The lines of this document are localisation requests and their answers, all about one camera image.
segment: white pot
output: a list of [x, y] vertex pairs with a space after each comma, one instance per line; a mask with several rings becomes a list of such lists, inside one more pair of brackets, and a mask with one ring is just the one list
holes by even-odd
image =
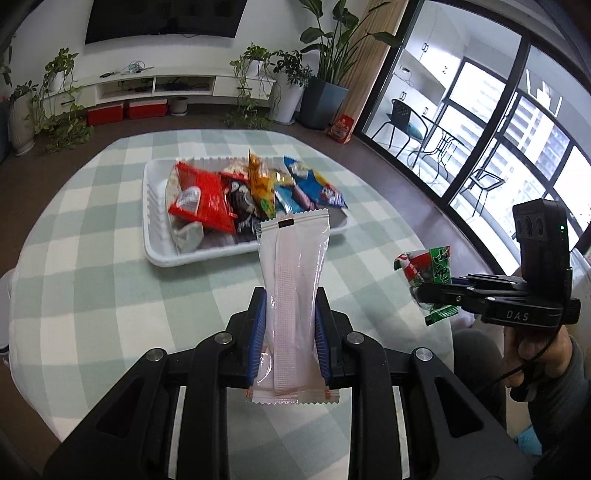
[[17, 157], [31, 151], [35, 146], [35, 123], [33, 121], [33, 100], [28, 93], [17, 99], [11, 106], [8, 121], [12, 147]]
[[51, 92], [59, 92], [64, 87], [69, 87], [68, 85], [65, 85], [64, 72], [57, 72], [56, 76], [53, 77], [53, 80], [49, 84], [49, 90]]
[[294, 112], [302, 95], [304, 95], [304, 87], [300, 87], [298, 84], [291, 85], [287, 74], [280, 72], [269, 98], [271, 120], [278, 124], [291, 125], [294, 122]]
[[251, 60], [246, 69], [246, 78], [258, 78], [262, 68], [262, 61]]

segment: leaf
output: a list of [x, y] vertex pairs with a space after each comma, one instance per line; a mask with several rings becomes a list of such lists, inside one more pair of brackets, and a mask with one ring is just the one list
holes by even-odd
[[391, 4], [391, 3], [392, 3], [392, 2], [382, 2], [382, 3], [380, 3], [379, 5], [376, 5], [375, 7], [373, 7], [373, 8], [370, 8], [370, 9], [368, 10], [368, 15], [369, 15], [371, 12], [373, 12], [374, 10], [377, 10], [378, 8], [382, 8], [384, 5], [388, 5], [388, 4]]
[[309, 51], [312, 50], [318, 50], [321, 53], [325, 53], [327, 49], [326, 45], [322, 45], [320, 43], [313, 43], [312, 45], [308, 45], [307, 47], [304, 47], [300, 50], [300, 52], [302, 53], [308, 53]]
[[322, 12], [322, 0], [300, 0], [300, 3], [310, 10], [316, 18], [321, 18], [324, 13]]
[[359, 18], [353, 15], [348, 9], [343, 8], [342, 12], [335, 13], [333, 11], [333, 18], [337, 22], [341, 22], [347, 29], [354, 28], [359, 23]]
[[333, 8], [333, 18], [335, 20], [337, 20], [337, 18], [343, 14], [343, 10], [345, 10], [345, 3], [347, 3], [347, 0], [339, 0], [336, 2], [335, 7]]
[[318, 40], [320, 37], [325, 37], [326, 34], [319, 28], [316, 27], [308, 27], [304, 30], [300, 37], [300, 41], [302, 43], [312, 43], [315, 40]]
[[394, 37], [394, 35], [392, 35], [391, 33], [388, 33], [388, 32], [376, 32], [376, 33], [370, 33], [370, 35], [373, 38], [375, 38], [376, 40], [384, 42], [386, 45], [393, 47], [393, 48], [398, 48], [402, 43], [399, 39]]

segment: floor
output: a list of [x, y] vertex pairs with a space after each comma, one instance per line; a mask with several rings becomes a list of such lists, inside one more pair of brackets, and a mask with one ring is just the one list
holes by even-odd
[[[224, 107], [191, 106], [182, 118], [164, 117], [124, 121], [95, 128], [90, 142], [75, 150], [42, 155], [43, 140], [27, 155], [10, 156], [0, 166], [0, 276], [17, 264], [22, 245], [45, 206], [62, 185], [91, 158], [119, 138], [171, 129], [225, 128]], [[410, 225], [425, 247], [452, 246], [454, 275], [490, 273], [470, 242], [410, 181], [357, 138], [341, 145], [323, 132], [299, 124], [275, 129], [321, 151], [364, 179]], [[0, 428], [17, 451], [41, 472], [57, 439], [22, 399], [9, 371], [0, 366]]]

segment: tv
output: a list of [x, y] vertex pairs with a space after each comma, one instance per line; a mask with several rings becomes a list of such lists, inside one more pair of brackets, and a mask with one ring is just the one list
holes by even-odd
[[236, 36], [246, 0], [95, 0], [86, 43], [138, 35]]

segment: snack wrapper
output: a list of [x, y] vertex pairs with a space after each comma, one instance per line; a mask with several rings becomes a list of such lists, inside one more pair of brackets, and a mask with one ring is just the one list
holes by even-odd
[[255, 227], [261, 223], [261, 212], [252, 198], [248, 185], [239, 180], [232, 180], [228, 189], [230, 205], [238, 216], [235, 220], [237, 233], [256, 234]]
[[253, 403], [331, 403], [319, 362], [316, 292], [330, 236], [328, 210], [296, 213], [257, 230], [265, 283], [249, 347]]
[[295, 183], [319, 206], [347, 208], [341, 192], [328, 183], [318, 172], [304, 162], [284, 157], [285, 166], [294, 177]]
[[275, 193], [271, 172], [264, 162], [253, 153], [248, 153], [248, 179], [252, 197], [261, 207], [265, 217], [275, 218]]
[[168, 212], [187, 222], [200, 222], [204, 228], [236, 233], [220, 174], [183, 162], [176, 169], [181, 193]]
[[222, 177], [248, 183], [248, 164], [239, 160], [236, 160], [234, 163], [228, 165], [220, 173]]
[[287, 187], [275, 184], [275, 199], [275, 210], [281, 209], [287, 215], [304, 211], [293, 199], [293, 191]]
[[[402, 269], [410, 285], [411, 295], [416, 299], [414, 289], [426, 281], [442, 284], [452, 283], [449, 258], [450, 247], [417, 250], [399, 255], [394, 261], [394, 270]], [[427, 326], [458, 313], [458, 308], [451, 305], [417, 303], [427, 312], [425, 315]]]

